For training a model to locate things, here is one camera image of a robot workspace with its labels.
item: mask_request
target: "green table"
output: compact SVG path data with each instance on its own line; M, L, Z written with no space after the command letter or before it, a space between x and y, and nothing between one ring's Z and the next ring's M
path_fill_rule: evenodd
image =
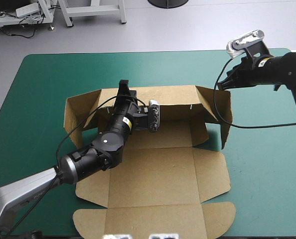
M274 49L274 55L288 50ZM130 86L213 87L225 51L29 55L0 110L0 186L51 167L65 135L65 99L88 91ZM238 64L240 59L230 64ZM258 86L232 90L234 122L259 125L296 121L291 92ZM218 125L208 124L211 139L203 148L220 150ZM95 131L85 132L90 141ZM62 153L74 150L68 140ZM231 128L223 153L232 189L213 200L237 208L227 236L296 235L296 126L263 130ZM75 196L75 187L50 191L15 233L41 229L45 235L77 235L72 214L96 205Z

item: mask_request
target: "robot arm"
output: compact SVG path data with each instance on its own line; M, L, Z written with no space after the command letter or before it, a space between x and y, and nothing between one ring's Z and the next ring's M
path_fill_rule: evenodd
M241 64L227 73L228 77L218 83L221 90L274 85L277 91L285 85L292 91L296 103L296 52L274 57L263 42L264 33L256 30L231 40L227 45L231 58L243 53Z
M114 113L105 131L99 132L90 145L66 154L58 166L0 187L0 233L9 232L16 212L42 196L50 186L75 184L120 164L124 145L133 130L158 130L160 105L157 101L150 101L148 108L139 106L136 91L129 90L128 81L123 80L118 95L122 97L116 98Z

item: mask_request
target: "yellow label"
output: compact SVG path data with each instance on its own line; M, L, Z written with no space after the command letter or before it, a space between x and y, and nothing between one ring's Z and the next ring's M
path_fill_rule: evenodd
M129 126L129 129L132 130L132 123L128 118L124 117L123 122L125 122Z

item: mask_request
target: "cardboard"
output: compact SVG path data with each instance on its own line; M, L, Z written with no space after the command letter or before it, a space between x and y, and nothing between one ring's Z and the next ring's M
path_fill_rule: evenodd
M138 98L161 105L159 131L134 131L123 162L77 184L76 195L107 209L77 210L76 229L85 239L105 234L131 234L144 239L155 233L178 233L183 239L214 239L231 226L236 209L231 202L204 203L230 190L225 157L220 152L192 148L209 138L205 122L218 123L213 90L199 86L132 88ZM117 89L102 89L67 99L64 127L70 131ZM230 94L218 92L218 108L231 121ZM114 101L104 105L72 135L82 146L82 131L103 130ZM229 127L221 126L224 146Z
M137 90L137 97L148 105L149 100L157 100L161 106L161 120L186 120L190 122L193 133L190 132L191 141L186 142L186 146L195 146L206 141L209 136L205 129L205 122L219 123L213 105L213 90L205 87L187 85L187 86L158 86L158 87L134 87L131 90ZM85 118L92 110L106 101L108 98L117 94L118 89L101 89L82 95L70 97L66 100L64 128L67 132L73 129L77 122ZM216 91L216 99L219 113L225 120L232 122L230 92ZM112 107L115 100L104 104L93 117L88 118L86 123L71 136L71 140L76 147L82 147L82 131L101 126L100 119L105 121L109 119L112 113ZM221 142L224 147L230 126L221 125ZM170 134L178 137L175 130Z

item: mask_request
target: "gray floor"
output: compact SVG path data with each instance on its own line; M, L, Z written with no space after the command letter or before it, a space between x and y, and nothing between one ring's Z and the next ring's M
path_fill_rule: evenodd
M125 4L127 24L111 15L76 18L75 26L66 28L58 11L55 32L45 24L33 39L0 33L0 107L29 54L224 49L228 40L254 29L265 32L271 48L296 49L296 0L190 0L175 9L156 8L147 0Z

